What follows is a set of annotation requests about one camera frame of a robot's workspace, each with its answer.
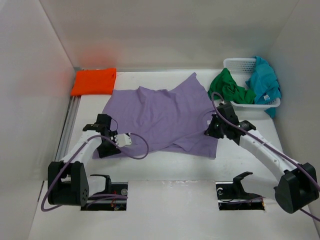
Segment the lavender t shirt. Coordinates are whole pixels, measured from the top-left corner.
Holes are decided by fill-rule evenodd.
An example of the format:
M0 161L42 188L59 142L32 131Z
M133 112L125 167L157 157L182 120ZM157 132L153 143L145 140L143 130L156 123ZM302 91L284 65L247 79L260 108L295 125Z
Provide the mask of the lavender t shirt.
M172 90L114 90L102 112L112 129L132 134L125 151L135 157L147 150L216 157L218 139L205 135L214 109L196 73Z

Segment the orange t shirt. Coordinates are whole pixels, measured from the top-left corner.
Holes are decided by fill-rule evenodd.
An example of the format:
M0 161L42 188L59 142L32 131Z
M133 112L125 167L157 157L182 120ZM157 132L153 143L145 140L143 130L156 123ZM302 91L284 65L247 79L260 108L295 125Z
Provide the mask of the orange t shirt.
M112 95L116 78L116 68L80 70L75 75L70 95Z

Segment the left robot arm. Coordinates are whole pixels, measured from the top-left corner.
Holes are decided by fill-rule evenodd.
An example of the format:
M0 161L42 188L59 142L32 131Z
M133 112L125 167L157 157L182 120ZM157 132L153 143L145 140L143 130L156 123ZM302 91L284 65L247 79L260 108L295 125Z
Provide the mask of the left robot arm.
M106 158L121 151L115 144L116 130L111 130L112 117L98 114L95 123L86 124L74 148L60 161L49 164L47 193L43 203L54 206L85 206L95 194L100 199L112 195L112 182L109 175L92 174L87 176L86 165L95 151L99 158Z

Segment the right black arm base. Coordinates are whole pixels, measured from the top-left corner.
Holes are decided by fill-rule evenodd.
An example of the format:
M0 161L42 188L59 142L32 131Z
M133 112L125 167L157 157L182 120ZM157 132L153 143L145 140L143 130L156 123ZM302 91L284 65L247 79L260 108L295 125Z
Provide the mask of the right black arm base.
M218 209L220 211L249 211L265 210L263 197L246 192L242 180L252 175L252 172L245 171L233 178L232 181L218 181L215 183Z

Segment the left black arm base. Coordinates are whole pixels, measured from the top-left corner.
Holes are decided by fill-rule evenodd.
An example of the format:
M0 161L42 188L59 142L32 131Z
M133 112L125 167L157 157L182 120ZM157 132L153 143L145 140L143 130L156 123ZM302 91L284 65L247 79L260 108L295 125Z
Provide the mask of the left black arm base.
M113 182L110 193L101 192L96 197L89 198L87 203L80 208L89 212L117 212L127 210L128 182Z

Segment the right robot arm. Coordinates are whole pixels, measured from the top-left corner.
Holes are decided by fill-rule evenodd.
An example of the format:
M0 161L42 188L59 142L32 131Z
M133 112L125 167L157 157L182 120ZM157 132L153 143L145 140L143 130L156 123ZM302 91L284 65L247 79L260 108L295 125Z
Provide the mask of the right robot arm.
M270 198L289 214L319 198L316 169L310 163L301 164L279 151L252 123L239 121L231 104L215 106L214 110L205 135L235 142L258 159L275 178L269 180L245 171L232 180L234 198Z

